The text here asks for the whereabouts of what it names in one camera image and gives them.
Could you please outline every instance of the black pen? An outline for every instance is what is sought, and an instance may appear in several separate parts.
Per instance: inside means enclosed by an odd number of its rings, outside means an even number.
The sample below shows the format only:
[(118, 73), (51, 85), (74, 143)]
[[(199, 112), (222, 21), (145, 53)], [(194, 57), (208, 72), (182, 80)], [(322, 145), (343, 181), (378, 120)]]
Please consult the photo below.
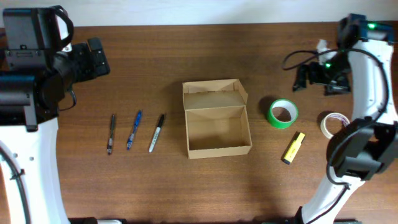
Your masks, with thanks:
[(150, 142), (149, 152), (152, 152), (154, 150), (157, 137), (159, 136), (160, 130), (162, 129), (163, 120), (164, 120), (164, 114), (162, 114), (162, 116), (159, 119), (159, 122), (157, 123), (154, 137), (152, 138), (152, 142)]
[(111, 121), (111, 135), (109, 137), (109, 141), (108, 141), (108, 155), (111, 155), (112, 153), (112, 146), (113, 146), (113, 139), (114, 139), (114, 114), (112, 114), (112, 121)]

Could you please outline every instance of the white tape roll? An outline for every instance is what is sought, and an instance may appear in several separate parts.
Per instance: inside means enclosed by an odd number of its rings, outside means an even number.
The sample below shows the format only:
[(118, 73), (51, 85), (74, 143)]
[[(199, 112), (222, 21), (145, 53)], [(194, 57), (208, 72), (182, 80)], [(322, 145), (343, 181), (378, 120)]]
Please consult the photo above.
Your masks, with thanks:
[(339, 121), (341, 121), (344, 125), (344, 127), (347, 127), (347, 125), (349, 125), (349, 119), (340, 114), (340, 113), (330, 113), (328, 114), (322, 121), (321, 121), (321, 131), (322, 133), (325, 135), (326, 138), (331, 139), (333, 137), (333, 135), (328, 131), (328, 129), (326, 128), (326, 120), (329, 118), (336, 118)]

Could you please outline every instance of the marker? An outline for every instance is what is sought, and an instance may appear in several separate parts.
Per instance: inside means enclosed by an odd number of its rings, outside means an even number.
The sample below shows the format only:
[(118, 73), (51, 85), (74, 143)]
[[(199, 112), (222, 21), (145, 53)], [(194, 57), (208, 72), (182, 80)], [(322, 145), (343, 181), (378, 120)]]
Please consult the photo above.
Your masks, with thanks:
[(113, 146), (113, 140), (114, 140), (114, 120), (115, 120), (115, 117), (114, 117), (114, 114), (112, 114), (111, 135), (109, 137), (108, 149), (107, 149), (108, 155), (111, 155), (111, 153), (112, 153), (112, 146)]
[(132, 129), (132, 133), (130, 134), (129, 139), (127, 140), (127, 150), (130, 150), (132, 141), (134, 140), (134, 136), (136, 134), (137, 128), (139, 126), (139, 122), (141, 120), (141, 110), (138, 111), (137, 117), (136, 117), (136, 122), (134, 123), (134, 127)]
[(289, 150), (286, 152), (284, 159), (282, 160), (287, 165), (293, 162), (294, 157), (296, 156), (297, 152), (300, 149), (301, 143), (303, 142), (305, 134), (300, 133), (296, 140), (293, 141), (292, 145), (290, 146)]
[(152, 152), (154, 150), (157, 137), (159, 137), (159, 133), (160, 133), (160, 130), (161, 130), (162, 125), (163, 125), (163, 120), (164, 120), (164, 114), (162, 114), (162, 116), (159, 119), (159, 122), (157, 123), (157, 127), (156, 127), (156, 131), (155, 131), (154, 137), (152, 138), (152, 142), (150, 142), (149, 152)]

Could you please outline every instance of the tape roll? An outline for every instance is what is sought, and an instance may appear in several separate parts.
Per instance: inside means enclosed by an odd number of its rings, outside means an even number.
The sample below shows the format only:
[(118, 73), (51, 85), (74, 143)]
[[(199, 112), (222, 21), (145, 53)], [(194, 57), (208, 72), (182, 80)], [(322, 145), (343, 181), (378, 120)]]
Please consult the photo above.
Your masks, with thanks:
[[(277, 107), (284, 108), (289, 112), (290, 121), (280, 121), (274, 116), (272, 109), (277, 108)], [(293, 102), (291, 102), (290, 100), (286, 100), (286, 99), (279, 99), (271, 104), (271, 107), (269, 108), (269, 111), (267, 114), (267, 119), (268, 119), (268, 122), (273, 127), (278, 128), (278, 129), (285, 129), (285, 128), (288, 128), (290, 125), (292, 125), (298, 116), (299, 116), (299, 111)]]
[(330, 113), (326, 117), (324, 117), (321, 121), (321, 131), (325, 135), (326, 138), (331, 139), (333, 137), (332, 133), (329, 132), (329, 130), (326, 128), (326, 120), (329, 118), (336, 118), (339, 121), (341, 121), (344, 125), (344, 127), (347, 127), (349, 125), (349, 119), (342, 115), (341, 113)]

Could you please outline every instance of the green tape roll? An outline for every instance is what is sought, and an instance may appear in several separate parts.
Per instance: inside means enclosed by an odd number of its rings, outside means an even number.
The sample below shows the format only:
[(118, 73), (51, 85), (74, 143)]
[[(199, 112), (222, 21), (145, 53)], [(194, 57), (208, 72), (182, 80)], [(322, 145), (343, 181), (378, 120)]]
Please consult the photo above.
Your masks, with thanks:
[[(272, 109), (277, 108), (277, 107), (285, 108), (289, 112), (290, 121), (279, 121), (274, 116), (274, 114), (272, 113)], [(268, 119), (268, 122), (273, 127), (278, 128), (278, 129), (285, 129), (285, 128), (288, 128), (290, 125), (292, 125), (298, 116), (299, 116), (299, 111), (293, 102), (291, 102), (290, 100), (286, 100), (286, 99), (279, 99), (271, 104), (271, 107), (269, 108), (269, 111), (267, 114), (267, 119)]]

